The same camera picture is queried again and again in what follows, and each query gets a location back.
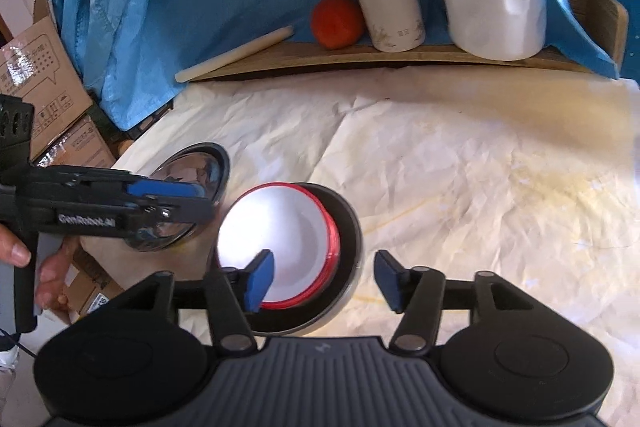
red bowl rim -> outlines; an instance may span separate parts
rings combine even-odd
[[[286,308],[292,308],[293,306],[299,306],[300,304],[308,301],[311,297],[314,297],[316,293],[322,290],[324,286],[329,282],[329,280],[335,273],[335,269],[338,266],[338,261],[340,261],[340,236],[338,235],[338,228],[335,225],[334,218],[329,215],[324,206],[322,206],[320,200],[316,198],[311,192],[306,190],[306,188],[300,187],[299,185],[286,182],[271,182],[257,185],[256,187],[252,187],[244,194],[242,194],[234,202],[234,204],[238,203],[238,201],[251,194],[252,192],[267,187],[288,187],[293,188],[293,190],[297,190],[298,192],[302,192],[305,196],[312,200],[320,210],[327,230],[327,252],[324,259],[324,265],[322,265],[322,269],[320,270],[318,277],[316,277],[316,279],[311,283],[311,286],[307,287],[298,295],[295,295],[284,301],[263,302],[260,305],[261,308],[264,308],[266,310],[283,310]]]

wrinkled paper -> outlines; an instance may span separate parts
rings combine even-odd
[[[228,206],[274,180],[331,187],[355,208],[366,261],[353,298],[315,335],[382,335],[399,322],[372,276],[386,248],[452,279],[490,269],[596,336],[616,376],[601,418],[640,425],[640,213],[634,102],[592,74],[424,66],[194,84],[116,164],[151,174],[191,144],[232,161]],[[215,230],[159,253],[84,240],[124,287],[202,275]],[[446,312],[439,341],[464,327]],[[183,327],[208,338],[202,313]]]

black cable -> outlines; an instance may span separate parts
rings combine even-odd
[[[2,333],[6,338],[8,338],[10,341],[12,341],[12,343],[14,343],[14,346],[18,346],[19,349],[23,350],[27,355],[29,355],[32,359],[36,358],[36,355],[34,354],[34,352],[31,349],[28,349],[27,347],[24,347],[20,342],[18,341],[14,341],[11,337],[11,335],[9,335],[9,333],[7,333],[6,331],[4,331],[2,328],[0,328],[0,333]]]

rolling pin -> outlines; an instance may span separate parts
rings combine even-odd
[[[267,33],[266,35],[247,42],[246,44],[242,44],[242,46],[229,50],[222,55],[205,60],[204,62],[196,64],[186,70],[178,71],[175,74],[175,81],[180,83],[189,82],[190,80],[199,77],[201,74],[219,70],[223,66],[228,66],[229,64],[237,62],[242,58],[246,58],[249,55],[261,52],[274,44],[278,44],[278,42],[288,39],[292,35],[293,26],[286,26],[286,28],[280,28],[274,32]]]

finger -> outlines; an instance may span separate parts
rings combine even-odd
[[[62,293],[58,296],[58,299],[53,299],[51,301],[50,309],[56,311],[68,311],[67,303],[68,301],[66,300],[65,294]]]
[[[80,246],[78,237],[65,237],[60,249],[48,259],[44,260],[40,267],[40,282],[50,282],[56,279],[64,280],[74,253]]]
[[[49,281],[42,283],[36,290],[35,300],[42,308],[48,309],[53,302],[58,299],[58,296],[62,293],[62,287],[64,285],[62,279]]]
[[[23,268],[29,264],[31,253],[9,229],[0,225],[0,261]]]

